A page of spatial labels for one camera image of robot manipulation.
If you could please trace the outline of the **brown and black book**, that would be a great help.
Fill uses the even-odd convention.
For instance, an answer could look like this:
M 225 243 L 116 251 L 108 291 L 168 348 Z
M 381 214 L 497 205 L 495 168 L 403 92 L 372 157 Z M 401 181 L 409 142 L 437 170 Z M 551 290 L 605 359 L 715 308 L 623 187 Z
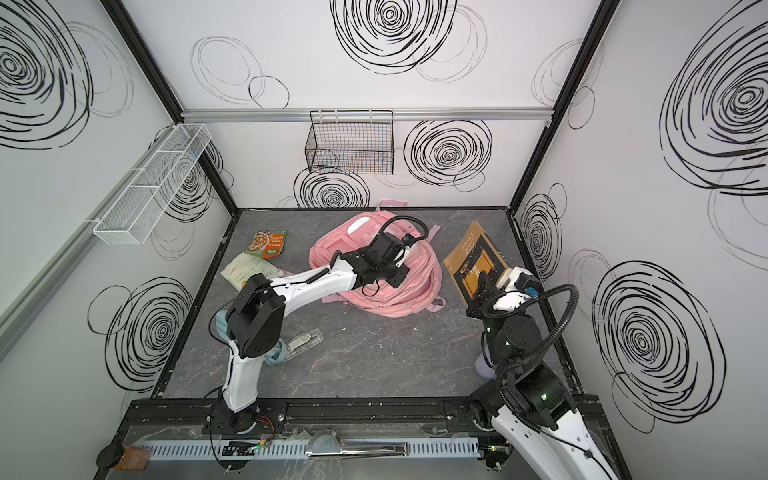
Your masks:
M 485 229 L 473 220 L 462 240 L 443 260 L 451 280 L 465 305 L 480 290 L 480 276 L 485 273 L 493 287 L 509 270 L 503 255 L 493 245 Z

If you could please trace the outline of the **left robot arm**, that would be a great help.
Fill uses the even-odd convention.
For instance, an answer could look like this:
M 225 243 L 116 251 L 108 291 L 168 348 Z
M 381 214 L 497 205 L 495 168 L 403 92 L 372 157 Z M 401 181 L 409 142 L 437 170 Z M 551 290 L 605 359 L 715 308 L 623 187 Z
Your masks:
M 251 276 L 227 309 L 229 365 L 221 396 L 234 417 L 255 404 L 266 354 L 277 345 L 285 317 L 333 294 L 385 282 L 399 287 L 409 273 L 405 265 L 421 239 L 381 231 L 370 244 L 349 252 L 337 251 L 328 264 L 269 280 Z

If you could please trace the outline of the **pink student backpack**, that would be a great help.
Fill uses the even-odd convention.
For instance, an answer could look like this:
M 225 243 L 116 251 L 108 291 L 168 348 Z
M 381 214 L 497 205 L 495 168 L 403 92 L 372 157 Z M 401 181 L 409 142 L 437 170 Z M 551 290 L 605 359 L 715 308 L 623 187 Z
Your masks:
M 440 311 L 442 270 L 431 241 L 440 227 L 389 211 L 361 213 L 321 237 L 310 249 L 313 268 L 347 261 L 357 275 L 353 289 L 332 294 L 388 318 Z

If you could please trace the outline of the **light blue pencil pouch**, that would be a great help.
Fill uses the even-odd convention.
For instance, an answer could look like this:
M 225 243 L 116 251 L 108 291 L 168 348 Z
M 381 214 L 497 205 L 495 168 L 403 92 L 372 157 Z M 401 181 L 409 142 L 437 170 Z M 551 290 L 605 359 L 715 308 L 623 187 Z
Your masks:
M 229 343 L 227 334 L 226 310 L 220 310 L 215 315 L 215 328 L 217 336 L 225 343 Z M 265 362 L 268 365 L 278 365 L 286 361 L 286 345 L 282 338 L 265 354 Z

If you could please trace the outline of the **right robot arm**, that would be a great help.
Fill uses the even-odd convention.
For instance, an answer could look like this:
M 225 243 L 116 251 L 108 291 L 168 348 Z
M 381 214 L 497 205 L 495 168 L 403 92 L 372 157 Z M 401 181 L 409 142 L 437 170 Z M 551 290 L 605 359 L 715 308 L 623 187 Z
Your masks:
M 565 310 L 543 334 L 528 309 L 558 294 Z M 528 270 L 493 280 L 482 272 L 467 315 L 483 323 L 481 358 L 493 378 L 472 395 L 478 426 L 507 440 L 541 479 L 614 479 L 616 473 L 590 435 L 569 388 L 545 363 L 579 303 L 579 290 L 543 289 Z

